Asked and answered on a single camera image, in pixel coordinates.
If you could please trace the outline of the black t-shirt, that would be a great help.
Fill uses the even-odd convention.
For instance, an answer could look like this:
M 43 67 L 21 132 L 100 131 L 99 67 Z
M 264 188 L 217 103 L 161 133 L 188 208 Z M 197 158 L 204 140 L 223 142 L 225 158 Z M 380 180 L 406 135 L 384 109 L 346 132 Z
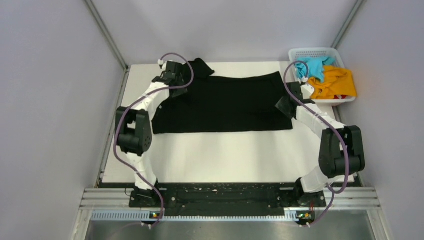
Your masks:
M 215 76 L 201 58 L 184 64 L 187 92 L 159 106 L 152 130 L 159 134 L 234 133 L 292 130 L 292 120 L 276 108 L 288 96 L 280 72 L 231 78 Z

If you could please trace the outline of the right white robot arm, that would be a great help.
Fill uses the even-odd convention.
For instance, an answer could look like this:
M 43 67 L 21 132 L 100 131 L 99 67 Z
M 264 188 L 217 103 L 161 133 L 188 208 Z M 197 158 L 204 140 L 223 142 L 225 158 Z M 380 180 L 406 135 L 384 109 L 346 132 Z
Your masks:
M 318 165 L 295 182 L 293 200 L 299 206 L 307 206 L 314 194 L 331 185 L 336 178 L 365 169 L 362 131 L 356 125 L 345 125 L 320 110 L 311 99 L 304 99 L 298 82 L 285 83 L 287 95 L 276 108 L 289 119 L 307 126 L 320 139 Z

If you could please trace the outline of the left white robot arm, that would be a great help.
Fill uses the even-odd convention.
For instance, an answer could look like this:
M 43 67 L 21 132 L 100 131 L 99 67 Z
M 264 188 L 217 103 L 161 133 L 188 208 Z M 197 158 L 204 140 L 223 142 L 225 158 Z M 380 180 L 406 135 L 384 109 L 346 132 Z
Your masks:
M 185 94 L 195 76 L 189 62 L 159 60 L 158 64 L 161 73 L 153 78 L 145 92 L 129 106 L 116 110 L 112 147 L 115 158 L 133 171 L 135 187 L 143 191 L 141 200 L 149 207 L 156 206 L 161 198 L 148 156 L 153 144 L 153 117 L 164 101 Z

